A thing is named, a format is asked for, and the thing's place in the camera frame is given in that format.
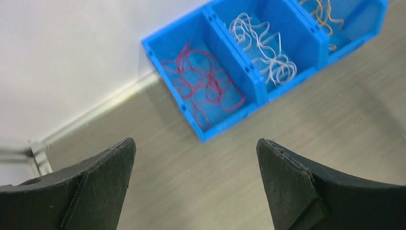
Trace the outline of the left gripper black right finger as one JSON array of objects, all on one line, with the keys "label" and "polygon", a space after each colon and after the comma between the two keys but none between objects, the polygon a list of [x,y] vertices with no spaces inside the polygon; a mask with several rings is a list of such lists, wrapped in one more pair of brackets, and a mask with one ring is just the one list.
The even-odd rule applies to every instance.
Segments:
[{"label": "left gripper black right finger", "polygon": [[405,186],[340,172],[269,139],[256,153],[275,229],[405,229]]}]

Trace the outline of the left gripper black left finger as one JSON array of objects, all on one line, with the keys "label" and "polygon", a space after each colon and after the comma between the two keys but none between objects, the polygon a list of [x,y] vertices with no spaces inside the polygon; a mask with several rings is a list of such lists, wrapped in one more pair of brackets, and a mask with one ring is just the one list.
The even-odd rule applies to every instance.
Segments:
[{"label": "left gripper black left finger", "polygon": [[0,188],[3,230],[114,230],[135,161],[125,138],[59,171]]}]

